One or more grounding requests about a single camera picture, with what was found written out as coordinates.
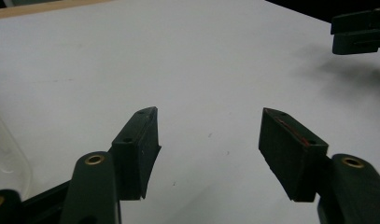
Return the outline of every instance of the clear plastic object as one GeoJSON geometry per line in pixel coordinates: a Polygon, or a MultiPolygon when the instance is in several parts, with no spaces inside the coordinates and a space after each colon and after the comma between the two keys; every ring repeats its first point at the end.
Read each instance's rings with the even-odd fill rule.
{"type": "Polygon", "coordinates": [[[29,162],[0,120],[0,189],[15,189],[25,200],[29,197],[31,182],[29,162]]]}

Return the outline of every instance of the white table surface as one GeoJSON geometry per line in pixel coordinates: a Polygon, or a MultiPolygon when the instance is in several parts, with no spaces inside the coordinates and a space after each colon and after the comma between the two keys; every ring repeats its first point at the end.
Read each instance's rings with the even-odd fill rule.
{"type": "Polygon", "coordinates": [[[380,172],[380,53],[335,56],[330,25],[261,0],[118,0],[0,20],[0,117],[31,195],[159,108],[161,153],[123,223],[318,223],[258,150],[262,108],[380,172]]]}

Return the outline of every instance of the white tabletop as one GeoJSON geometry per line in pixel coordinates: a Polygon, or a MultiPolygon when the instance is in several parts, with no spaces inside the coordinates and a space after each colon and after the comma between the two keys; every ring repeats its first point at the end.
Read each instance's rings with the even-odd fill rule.
{"type": "Polygon", "coordinates": [[[31,195],[159,108],[161,153],[123,223],[318,223],[258,150],[262,108],[380,172],[380,53],[335,56],[330,25],[261,0],[118,0],[0,20],[0,116],[31,195]]]}

